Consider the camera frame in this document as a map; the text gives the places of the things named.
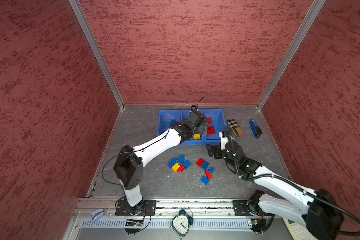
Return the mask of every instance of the mounting plate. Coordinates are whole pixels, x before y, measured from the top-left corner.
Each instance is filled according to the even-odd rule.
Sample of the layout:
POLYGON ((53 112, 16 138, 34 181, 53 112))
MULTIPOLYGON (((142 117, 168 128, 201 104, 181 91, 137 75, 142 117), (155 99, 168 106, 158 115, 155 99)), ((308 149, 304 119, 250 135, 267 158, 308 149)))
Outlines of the mounting plate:
MULTIPOLYGON (((151 215, 155 215, 156 210, 156 200, 143 200, 143 207, 145 207, 145 210, 151 215)), ((116 216, 142 216, 143 211, 140 211, 137 215, 132 215, 129 206, 127 205, 126 201, 120 200, 117 202, 116 207, 116 216)))
MULTIPOLYGON (((232 203, 235 216, 253 216, 248 212, 247 200, 233 200, 232 203)), ((264 216, 272 216, 272 214, 264 213, 264 216)))

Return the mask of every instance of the red textured wall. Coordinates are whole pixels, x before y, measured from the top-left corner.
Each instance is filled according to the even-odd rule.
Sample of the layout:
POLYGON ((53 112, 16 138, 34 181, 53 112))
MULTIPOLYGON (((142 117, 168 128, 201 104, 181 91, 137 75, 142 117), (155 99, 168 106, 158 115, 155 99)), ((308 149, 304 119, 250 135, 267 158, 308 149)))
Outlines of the red textured wall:
POLYGON ((326 1, 263 113, 293 179, 360 217, 360 1, 326 1))
POLYGON ((125 103, 256 105, 312 0, 81 0, 125 103))
POLYGON ((61 239, 117 112, 68 1, 0 1, 0 240, 61 239))

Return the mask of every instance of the black wire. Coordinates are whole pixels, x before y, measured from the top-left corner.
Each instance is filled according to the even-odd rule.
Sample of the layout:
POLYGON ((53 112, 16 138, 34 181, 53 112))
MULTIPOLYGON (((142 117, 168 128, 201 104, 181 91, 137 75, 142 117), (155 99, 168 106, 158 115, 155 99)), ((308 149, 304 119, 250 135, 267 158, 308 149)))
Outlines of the black wire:
POLYGON ((203 99, 203 98, 205 98, 205 96, 204 96, 204 97, 202 97, 202 98, 200 98, 200 100, 197 102, 196 107, 195 107, 195 108, 196 108, 196 110, 197 110, 197 107, 199 106, 199 103, 202 101, 202 99, 203 99))
POLYGON ((151 219, 152 219, 152 216, 151 216, 151 214, 150 214, 149 212, 143 210, 143 208, 141 208, 140 210, 143 211, 143 212, 148 213, 148 215, 149 215, 149 223, 148 223, 144 228, 142 228, 142 229, 140 229, 139 231, 137 231, 136 233, 141 232, 141 231, 144 230, 146 227, 148 227, 148 225, 151 223, 151 219))
POLYGON ((169 130, 170 130, 170 129, 171 129, 171 128, 168 128, 167 134, 166 134, 164 137, 160 138, 159 140, 155 141, 154 143, 149 144, 149 145, 146 146, 146 147, 143 147, 143 148, 140 149, 140 150, 128 151, 128 152, 121 152, 121 153, 116 154, 115 156, 111 157, 111 158, 106 162, 106 164, 104 164, 103 168, 101 169, 101 177, 104 179, 104 181, 106 181, 106 182, 108 182, 108 183, 115 184, 115 185, 120 185, 120 186, 121 186, 120 183, 110 182, 110 181, 108 181, 108 180, 105 179, 105 177, 104 177, 104 168, 106 167, 106 165, 107 165, 112 159, 114 159, 115 157, 119 156, 120 154, 124 154, 124 153, 129 153, 129 152, 131 152, 132 154, 130 154, 128 157, 125 158, 125 159, 128 159, 130 156, 133 155, 134 152, 144 151, 144 149, 146 149, 147 147, 149 147, 149 146, 155 144, 156 142, 158 142, 158 141, 163 140, 164 138, 166 138, 167 135, 168 135, 168 133, 169 133, 169 130))
POLYGON ((225 162, 225 165, 227 166, 227 168, 228 168, 231 172, 233 172, 234 174, 237 174, 237 173, 235 173, 234 170, 232 170, 232 169, 228 166, 228 163, 227 163, 227 162, 225 162))
POLYGON ((106 181, 106 182, 108 182, 108 183, 111 183, 111 184, 115 184, 115 185, 120 185, 120 186, 121 186, 120 183, 110 182, 110 181, 108 181, 108 180, 105 179, 105 177, 104 177, 104 168, 106 167, 106 165, 107 165, 112 159, 114 159, 115 157, 119 156, 120 154, 124 154, 124 153, 128 153, 128 152, 121 152, 121 153, 119 153, 119 154, 116 154, 115 156, 111 157, 111 158, 106 162, 106 164, 104 164, 103 168, 101 169, 101 177, 104 179, 104 181, 106 181))
POLYGON ((264 233, 266 230, 268 230, 268 228, 269 228, 269 227, 271 226, 271 224, 273 223, 274 218, 275 218, 275 215, 272 214, 272 217, 271 217, 271 219, 269 220, 269 223, 267 224, 267 226, 264 228, 264 230, 263 230, 263 231, 257 231, 257 233, 264 233))
MULTIPOLYGON (((303 194, 305 195, 308 195, 309 197, 312 197, 313 199, 323 203, 323 204, 326 204, 328 206, 330 206, 331 208, 334 208, 334 209, 337 209, 339 210, 340 212, 342 212, 343 214, 347 215, 348 217, 352 218, 353 220, 355 220, 359 225, 360 225, 360 218, 356 217, 355 215, 351 214, 350 212, 336 206, 336 205, 333 205, 329 202, 327 202, 326 200, 324 199, 321 199, 320 197, 317 197, 316 195, 310 193, 310 192, 307 192, 306 190, 302 189, 300 186, 296 185, 295 183, 281 177, 281 176, 278 176, 278 175, 273 175, 273 174, 262 174, 262 175, 258 175, 258 176, 255 176, 255 177, 245 177, 243 178, 242 176, 245 175, 243 174, 242 172, 239 171, 238 169, 238 163, 237 163, 237 159, 236 159, 236 153, 235 153, 235 150, 233 149, 233 141, 232 141, 232 137, 231 137, 231 144, 232 144, 232 153, 233 153, 233 161, 235 162, 235 171, 236 173, 239 175, 239 173, 241 173, 241 175, 239 175, 239 178, 242 179, 242 180, 245 180, 245 181, 253 181, 253 180, 256 180, 256 179, 259 179, 259 178, 262 178, 262 177, 272 177, 272 178, 276 178, 278 180, 282 180, 283 182, 286 182, 288 183, 289 185, 293 186, 294 188, 296 188, 297 190, 299 190, 300 192, 302 192, 303 194)), ((341 234, 341 235, 347 235, 347 236, 354 236, 354 237, 358 237, 360 236, 360 231, 357 231, 357 232, 347 232, 347 231, 338 231, 338 234, 341 234)))
MULTIPOLYGON (((171 128, 169 127, 169 128, 168 128, 168 131, 167 131, 167 134, 166 134, 164 137, 162 137, 162 138, 160 138, 159 140, 157 140, 156 142, 158 142, 158 141, 163 140, 164 138, 166 138, 167 135, 168 135, 168 133, 169 133, 169 130, 170 130, 170 129, 171 129, 171 128)), ((133 151, 133 152, 144 151, 144 149, 146 149, 146 148, 149 147, 149 146, 152 146, 152 145, 155 144, 156 142, 153 142, 153 143, 149 144, 148 146, 143 147, 142 149, 137 150, 137 151, 133 151)))

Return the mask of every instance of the alarm clock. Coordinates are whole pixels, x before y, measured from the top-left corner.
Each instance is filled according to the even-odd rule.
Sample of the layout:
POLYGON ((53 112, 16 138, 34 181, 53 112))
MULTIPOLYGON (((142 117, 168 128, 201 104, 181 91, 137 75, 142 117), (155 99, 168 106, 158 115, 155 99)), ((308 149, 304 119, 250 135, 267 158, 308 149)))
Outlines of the alarm clock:
POLYGON ((181 240, 182 237, 187 235, 189 231, 189 227, 192 224, 193 224, 193 217, 188 216, 185 210, 180 210, 179 214, 172 219, 172 224, 170 228, 173 228, 173 230, 180 236, 180 240, 181 240))

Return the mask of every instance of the yellow lego brick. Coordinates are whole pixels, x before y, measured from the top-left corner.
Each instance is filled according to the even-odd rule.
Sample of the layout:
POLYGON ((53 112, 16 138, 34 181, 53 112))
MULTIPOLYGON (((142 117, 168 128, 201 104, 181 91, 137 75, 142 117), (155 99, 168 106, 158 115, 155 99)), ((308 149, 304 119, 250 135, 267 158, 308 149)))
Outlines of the yellow lego brick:
POLYGON ((178 163, 176 163, 173 167, 172 167, 172 170, 174 172, 177 172, 177 169, 180 167, 180 165, 178 163))

